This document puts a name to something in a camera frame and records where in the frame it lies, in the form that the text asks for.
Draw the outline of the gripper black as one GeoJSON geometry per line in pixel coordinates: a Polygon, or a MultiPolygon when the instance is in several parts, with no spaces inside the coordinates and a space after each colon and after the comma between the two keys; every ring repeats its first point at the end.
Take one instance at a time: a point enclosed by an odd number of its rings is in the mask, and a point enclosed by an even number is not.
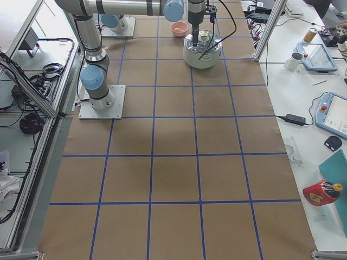
{"type": "Polygon", "coordinates": [[[196,47],[198,44],[199,24],[203,22],[203,11],[192,12],[189,10],[188,22],[192,25],[192,46],[196,47]]]}

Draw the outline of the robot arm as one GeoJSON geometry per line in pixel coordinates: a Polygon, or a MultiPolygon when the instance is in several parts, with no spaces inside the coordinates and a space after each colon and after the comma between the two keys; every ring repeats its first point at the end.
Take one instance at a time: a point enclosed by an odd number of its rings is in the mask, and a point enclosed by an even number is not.
{"type": "Polygon", "coordinates": [[[80,81],[92,108],[99,111],[111,108],[115,95],[106,83],[109,58],[101,46],[93,15],[164,16],[177,22],[184,14],[183,1],[56,1],[56,4],[73,16],[88,64],[81,70],[80,81]]]}
{"type": "Polygon", "coordinates": [[[121,34],[128,28],[128,22],[123,15],[103,14],[101,15],[101,22],[105,28],[116,34],[121,34]]]}

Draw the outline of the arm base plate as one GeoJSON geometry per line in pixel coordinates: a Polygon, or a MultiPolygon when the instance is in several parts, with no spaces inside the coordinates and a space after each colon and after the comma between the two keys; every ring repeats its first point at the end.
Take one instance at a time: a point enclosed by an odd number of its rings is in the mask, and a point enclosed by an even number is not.
{"type": "Polygon", "coordinates": [[[125,85],[108,85],[107,96],[100,100],[91,99],[87,92],[83,98],[87,101],[81,103],[79,119],[103,120],[121,119],[125,99],[125,85]]]}
{"type": "Polygon", "coordinates": [[[115,14],[101,16],[102,37],[106,38],[132,38],[136,23],[135,17],[118,17],[115,14]]]}

